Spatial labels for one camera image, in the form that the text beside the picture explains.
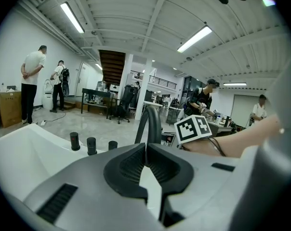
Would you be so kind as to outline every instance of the black cable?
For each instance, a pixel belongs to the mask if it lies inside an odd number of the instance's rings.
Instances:
[[[208,137],[208,140],[211,142],[211,144],[216,147],[219,151],[219,153],[222,155],[222,156],[226,156],[226,154],[223,152],[221,146],[219,145],[218,141],[216,140],[216,138],[212,138],[212,137]]]
[[[65,111],[59,111],[58,113],[64,113],[64,116],[66,116],[66,112],[65,112]],[[63,118],[64,116],[59,117],[59,118],[57,118],[57,119],[55,119],[55,120],[52,120],[52,121],[59,120],[59,119]]]

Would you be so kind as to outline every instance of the black handle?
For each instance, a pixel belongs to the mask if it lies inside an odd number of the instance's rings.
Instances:
[[[149,133],[147,136],[147,143],[157,143],[160,144],[161,140],[161,123],[159,114],[154,107],[147,107],[144,110],[144,114],[141,117],[135,144],[139,144],[141,141],[142,134],[144,133],[146,121],[149,119]]]

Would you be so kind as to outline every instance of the man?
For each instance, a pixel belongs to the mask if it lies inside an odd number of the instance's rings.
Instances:
[[[53,74],[50,76],[51,80],[53,79],[55,80],[54,86],[53,86],[53,109],[50,110],[50,112],[57,113],[58,94],[60,97],[60,110],[64,111],[64,95],[63,95],[63,90],[62,90],[62,83],[60,80],[60,75],[63,69],[66,69],[66,67],[64,66],[64,61],[60,60],[58,63],[58,66],[55,68]]]
[[[39,71],[46,61],[47,46],[41,45],[38,51],[30,53],[21,65],[21,109],[22,124],[32,123],[33,103],[36,95]]]
[[[266,118],[267,114],[265,110],[265,101],[266,101],[266,97],[264,95],[260,95],[259,103],[254,105],[252,114],[251,114],[253,124],[256,124],[262,119]]]
[[[209,79],[205,88],[196,88],[190,101],[184,107],[184,113],[187,116],[202,115],[205,109],[209,110],[212,103],[211,93],[217,87],[219,87],[219,83],[214,79]]]

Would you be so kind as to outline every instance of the ceiling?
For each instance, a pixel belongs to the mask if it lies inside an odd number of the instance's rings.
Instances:
[[[121,51],[150,57],[203,82],[212,77],[265,90],[291,58],[285,22],[275,6],[265,7],[262,0],[229,0],[227,5],[218,0],[21,0],[16,9],[31,17],[28,2],[60,29],[58,34],[63,33],[62,40],[74,52],[93,60],[99,60],[98,50]],[[63,13],[63,2],[70,5],[84,34]],[[213,32],[177,52],[205,23]]]

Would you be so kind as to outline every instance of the cardboard box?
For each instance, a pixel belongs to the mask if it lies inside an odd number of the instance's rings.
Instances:
[[[21,122],[21,92],[0,92],[0,117],[7,128]]]

